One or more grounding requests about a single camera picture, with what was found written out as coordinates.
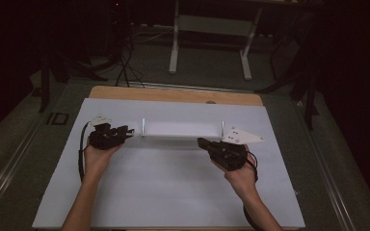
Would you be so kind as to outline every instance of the forearm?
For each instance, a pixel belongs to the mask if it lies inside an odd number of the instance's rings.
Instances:
[[[251,217],[251,220],[263,230],[282,230],[269,209],[260,199],[257,192],[242,197],[243,204]]]
[[[62,231],[90,230],[92,213],[99,180],[86,176],[82,182],[79,193],[71,207]]]

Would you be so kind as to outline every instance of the wooden board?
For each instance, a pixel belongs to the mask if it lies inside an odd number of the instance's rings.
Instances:
[[[186,102],[263,106],[259,95],[248,93],[215,92],[202,90],[138,89],[96,86],[89,98],[150,100],[163,102]]]

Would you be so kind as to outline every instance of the white sheet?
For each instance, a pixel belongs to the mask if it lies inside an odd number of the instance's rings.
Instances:
[[[86,99],[62,157],[41,201],[35,228],[59,228],[80,186],[77,151],[84,124],[98,114],[112,127],[136,133],[219,136],[235,126],[266,141],[249,145],[258,159],[257,188],[283,227],[304,227],[304,220],[266,109],[196,103]],[[88,128],[86,136],[93,130]],[[250,227],[242,202],[224,174],[213,166],[196,139],[136,136],[113,157],[99,186],[93,227],[201,228]]]

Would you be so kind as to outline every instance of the white object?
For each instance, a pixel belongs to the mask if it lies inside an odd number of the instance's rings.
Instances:
[[[218,124],[222,121],[262,135],[265,142],[248,144],[260,163],[257,190],[281,226],[304,227],[264,107],[110,99],[83,102],[33,227],[62,226],[81,185],[77,167],[80,133],[86,122],[99,113],[119,115],[112,117],[115,123],[112,125],[124,124],[138,131],[146,118],[145,132],[154,135],[220,136],[222,128]],[[209,155],[198,147],[196,139],[167,141],[136,136],[128,139],[113,156],[102,177],[92,227],[251,229],[242,206],[224,174],[211,164]]]
[[[194,31],[246,37],[247,42],[244,48],[240,51],[240,59],[245,80],[250,81],[252,77],[248,53],[251,49],[251,43],[253,41],[261,13],[262,8],[257,9],[253,21],[186,15],[179,12],[179,0],[176,0],[173,18],[173,42],[169,73],[176,73],[179,53],[179,31]]]
[[[247,144],[250,142],[263,142],[264,139],[255,134],[233,128],[224,136],[222,141],[233,144]]]
[[[97,126],[104,123],[111,123],[111,119],[105,115],[98,115],[90,121],[92,126]]]

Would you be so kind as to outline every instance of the cable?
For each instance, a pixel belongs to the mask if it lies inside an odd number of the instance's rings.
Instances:
[[[155,34],[160,34],[160,33],[161,32],[137,32],[136,34],[133,35],[133,37],[135,37],[137,35],[155,35]]]
[[[141,41],[134,41],[134,42],[135,42],[135,43],[144,43],[144,42],[147,42],[147,41],[151,41],[151,40],[153,40],[153,39],[157,39],[158,37],[162,37],[163,35],[165,35],[165,34],[167,34],[167,33],[171,32],[171,31],[173,31],[173,29],[170,29],[170,30],[168,30],[167,32],[163,32],[163,33],[161,33],[161,34],[159,34],[159,35],[156,35],[156,36],[154,36],[154,37],[147,38],[147,39],[144,39],[144,40],[141,40]],[[142,33],[137,33],[136,35],[139,35],[139,34],[147,34],[147,33],[146,33],[146,32],[142,32]]]
[[[86,128],[87,126],[89,125],[89,123],[87,122],[84,127],[83,127],[83,130],[82,130],[82,135],[80,137],[80,149],[79,149],[79,160],[78,160],[78,165],[79,165],[79,174],[80,174],[80,180],[83,181],[83,178],[84,178],[84,167],[83,167],[83,162],[84,162],[84,150],[86,148],[83,149],[83,140],[84,140],[84,134],[86,132]]]
[[[257,167],[257,165],[258,165],[258,162],[257,162],[257,158],[256,158],[256,156],[254,156],[254,154],[253,153],[251,153],[250,151],[247,151],[249,154],[251,154],[251,156],[254,158],[254,162],[255,162],[255,165],[254,165],[254,167]]]
[[[129,84],[128,79],[127,79],[127,73],[126,73],[125,68],[127,67],[128,62],[131,60],[131,53],[132,52],[131,52],[131,49],[126,44],[124,44],[124,46],[127,47],[128,51],[129,51],[128,59],[124,63],[123,56],[121,55],[122,70],[119,72],[119,77],[117,77],[117,81],[116,81],[116,84],[115,84],[116,87],[119,86],[119,78],[121,77],[122,72],[124,72],[124,77],[125,77],[125,82],[127,83],[127,87],[130,87],[130,84]]]
[[[128,61],[126,61],[126,63],[127,63],[128,68],[131,70],[131,73],[134,75],[135,79],[138,82],[140,82],[140,84],[143,86],[143,88],[145,88],[145,85],[144,85],[143,81],[141,81],[144,74],[141,71],[134,69]],[[141,74],[141,77],[138,77],[137,74],[134,71],[137,71],[139,74]]]
[[[254,162],[255,162],[255,165],[247,158],[246,159],[246,162],[253,168],[253,171],[254,171],[254,178],[255,178],[255,181],[257,182],[257,180],[259,179],[258,176],[257,176],[257,158],[256,156],[254,156],[253,153],[251,153],[250,151],[246,150],[249,154],[251,154],[251,156],[254,158]]]

